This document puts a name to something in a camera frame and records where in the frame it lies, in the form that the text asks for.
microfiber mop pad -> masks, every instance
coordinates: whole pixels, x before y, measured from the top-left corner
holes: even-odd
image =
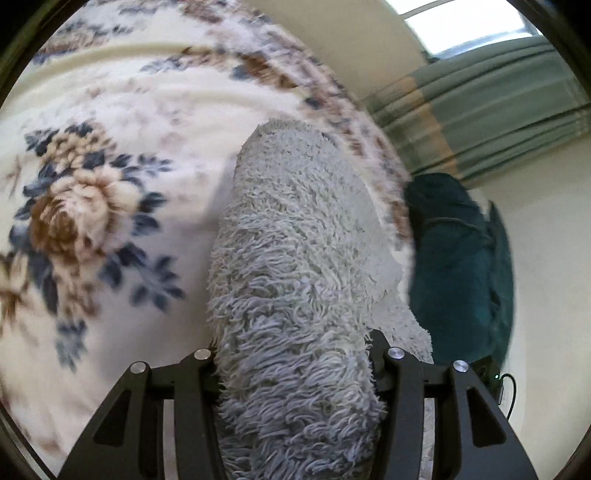
[[[431,361],[400,277],[363,181],[333,143],[297,121],[258,127],[238,156],[209,277],[231,478],[368,473],[385,415],[369,331]]]

black cable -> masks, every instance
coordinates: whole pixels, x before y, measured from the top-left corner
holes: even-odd
[[[511,400],[511,406],[509,408],[509,413],[507,414],[507,420],[509,420],[509,417],[511,417],[511,414],[513,413],[513,407],[515,407],[515,400],[517,399],[517,382],[515,380],[515,377],[511,374],[502,374],[501,375],[501,383],[503,382],[503,379],[507,377],[510,378],[511,381],[513,382],[513,400]]]

silver screw head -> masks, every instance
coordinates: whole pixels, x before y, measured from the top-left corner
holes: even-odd
[[[398,348],[397,346],[393,346],[391,349],[388,350],[388,356],[390,358],[394,358],[395,360],[400,360],[404,357],[404,350]]]
[[[209,357],[211,357],[211,355],[211,351],[209,351],[207,348],[200,348],[194,353],[194,357],[197,360],[207,360]]]
[[[458,372],[467,372],[469,365],[464,360],[456,360],[453,363],[453,368]]]
[[[129,367],[129,370],[131,370],[131,373],[137,375],[144,373],[146,368],[148,368],[148,365],[146,365],[144,362],[136,362],[132,364],[131,367]]]

floral blanket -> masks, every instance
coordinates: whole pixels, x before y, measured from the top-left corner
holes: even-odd
[[[394,255],[394,150],[332,72],[235,0],[93,0],[0,110],[0,395],[57,472],[134,361],[205,347],[209,252],[235,157],[270,117],[348,154]]]

window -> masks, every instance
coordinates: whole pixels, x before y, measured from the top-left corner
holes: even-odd
[[[540,32],[506,0],[386,0],[429,55],[445,59],[473,48]]]

